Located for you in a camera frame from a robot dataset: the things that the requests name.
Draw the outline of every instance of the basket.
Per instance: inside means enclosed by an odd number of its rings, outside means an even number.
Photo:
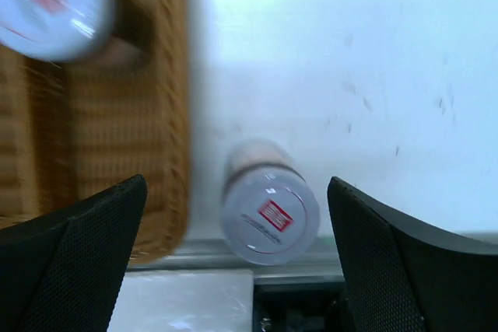
[[[180,243],[188,223],[186,0],[136,0],[154,21],[132,72],[55,65],[0,47],[0,228],[141,173],[149,185],[131,264]]]

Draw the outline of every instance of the white table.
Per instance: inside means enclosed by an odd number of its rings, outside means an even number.
[[[227,152],[273,139],[331,235],[331,176],[428,223],[498,232],[498,0],[191,0],[187,239],[221,237]]]

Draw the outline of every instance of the woven tray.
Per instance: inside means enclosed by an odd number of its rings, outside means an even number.
[[[133,174],[149,185],[131,262],[162,257],[188,221],[186,0],[136,0],[155,24],[134,72],[53,65],[0,47],[0,228]]]

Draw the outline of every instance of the white lid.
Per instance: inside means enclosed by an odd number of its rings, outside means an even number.
[[[312,244],[320,208],[294,172],[262,168],[247,172],[230,187],[222,229],[230,249],[254,264],[284,264]]]
[[[85,57],[109,36],[115,0],[0,0],[0,43],[31,58]]]

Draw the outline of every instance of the brown tray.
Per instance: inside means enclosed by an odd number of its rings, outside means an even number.
[[[153,58],[133,72],[53,65],[0,47],[0,228],[141,173],[149,185],[132,263],[171,252],[188,221],[186,0],[136,0]]]

